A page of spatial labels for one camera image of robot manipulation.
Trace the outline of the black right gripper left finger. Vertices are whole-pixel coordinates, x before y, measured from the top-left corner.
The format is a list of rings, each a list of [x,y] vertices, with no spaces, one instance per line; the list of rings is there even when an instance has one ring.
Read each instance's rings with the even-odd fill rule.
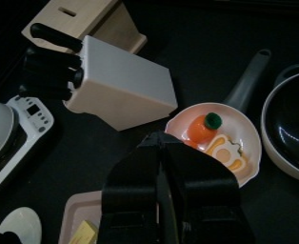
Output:
[[[106,177],[97,244],[157,244],[157,173],[158,136],[152,133]]]

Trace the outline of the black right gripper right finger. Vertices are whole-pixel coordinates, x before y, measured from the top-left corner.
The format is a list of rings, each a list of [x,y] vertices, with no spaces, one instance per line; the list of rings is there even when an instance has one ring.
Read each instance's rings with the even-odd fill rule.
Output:
[[[254,244],[230,170],[165,133],[160,135],[160,150],[180,244]]]

